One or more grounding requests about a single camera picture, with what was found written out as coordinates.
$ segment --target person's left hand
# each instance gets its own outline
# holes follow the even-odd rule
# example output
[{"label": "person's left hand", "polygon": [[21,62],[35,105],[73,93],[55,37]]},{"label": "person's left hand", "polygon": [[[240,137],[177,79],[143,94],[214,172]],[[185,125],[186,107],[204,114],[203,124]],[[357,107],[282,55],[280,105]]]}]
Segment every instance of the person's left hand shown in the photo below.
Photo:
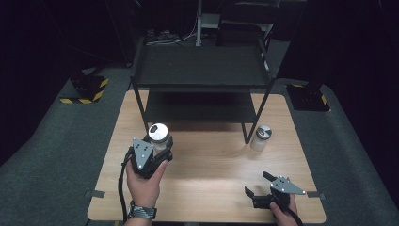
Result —
[{"label": "person's left hand", "polygon": [[156,200],[159,197],[159,183],[164,175],[167,164],[168,162],[165,160],[161,165],[159,165],[158,169],[150,179],[143,179],[133,171],[132,162],[127,162],[127,186],[129,187],[135,205],[146,208],[155,207]]}]

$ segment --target hazard stripe tape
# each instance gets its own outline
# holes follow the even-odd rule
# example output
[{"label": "hazard stripe tape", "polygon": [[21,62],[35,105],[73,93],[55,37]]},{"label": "hazard stripe tape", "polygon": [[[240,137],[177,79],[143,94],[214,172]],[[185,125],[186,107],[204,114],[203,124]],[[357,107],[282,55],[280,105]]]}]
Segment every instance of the hazard stripe tape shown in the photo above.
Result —
[{"label": "hazard stripe tape", "polygon": [[[304,88],[304,86],[302,86],[302,85],[292,85],[292,86]],[[322,97],[321,98],[322,98],[323,104],[326,105],[327,104],[327,98],[326,98],[326,96],[323,93],[322,93]]]},{"label": "hazard stripe tape", "polygon": [[99,86],[99,90],[96,93],[96,95],[94,95],[94,98],[92,100],[88,99],[88,98],[67,98],[67,97],[60,97],[59,101],[63,104],[92,104],[92,103],[96,103],[100,100],[100,98],[103,96],[104,93],[104,89],[106,84],[108,84],[108,78],[105,78],[105,80],[103,80],[103,82],[100,84]]}]

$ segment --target watch strap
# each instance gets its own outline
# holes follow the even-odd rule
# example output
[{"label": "watch strap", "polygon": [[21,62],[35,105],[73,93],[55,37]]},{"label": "watch strap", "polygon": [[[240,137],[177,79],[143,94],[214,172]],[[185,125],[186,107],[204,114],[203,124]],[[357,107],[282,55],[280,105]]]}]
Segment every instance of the watch strap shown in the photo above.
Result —
[{"label": "watch strap", "polygon": [[156,217],[156,208],[146,208],[138,205],[134,205],[131,202],[130,210],[129,210],[129,218],[147,218],[147,219],[155,219]]}]

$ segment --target shelf surface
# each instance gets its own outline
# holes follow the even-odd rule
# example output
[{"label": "shelf surface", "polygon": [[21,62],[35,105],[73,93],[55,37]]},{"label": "shelf surface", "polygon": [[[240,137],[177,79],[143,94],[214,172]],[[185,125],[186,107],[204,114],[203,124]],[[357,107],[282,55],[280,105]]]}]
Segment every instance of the shelf surface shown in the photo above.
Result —
[{"label": "shelf surface", "polygon": [[249,92],[150,91],[145,110],[150,122],[207,121],[253,123],[255,109]]},{"label": "shelf surface", "polygon": [[138,87],[266,88],[270,82],[257,47],[143,46]]}]

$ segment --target silver can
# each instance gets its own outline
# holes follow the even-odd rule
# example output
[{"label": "silver can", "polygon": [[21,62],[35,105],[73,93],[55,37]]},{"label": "silver can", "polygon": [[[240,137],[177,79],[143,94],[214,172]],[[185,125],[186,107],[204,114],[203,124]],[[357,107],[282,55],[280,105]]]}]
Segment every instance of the silver can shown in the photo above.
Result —
[{"label": "silver can", "polygon": [[271,136],[272,130],[267,125],[260,125],[253,136],[250,147],[257,152],[263,151]]}]

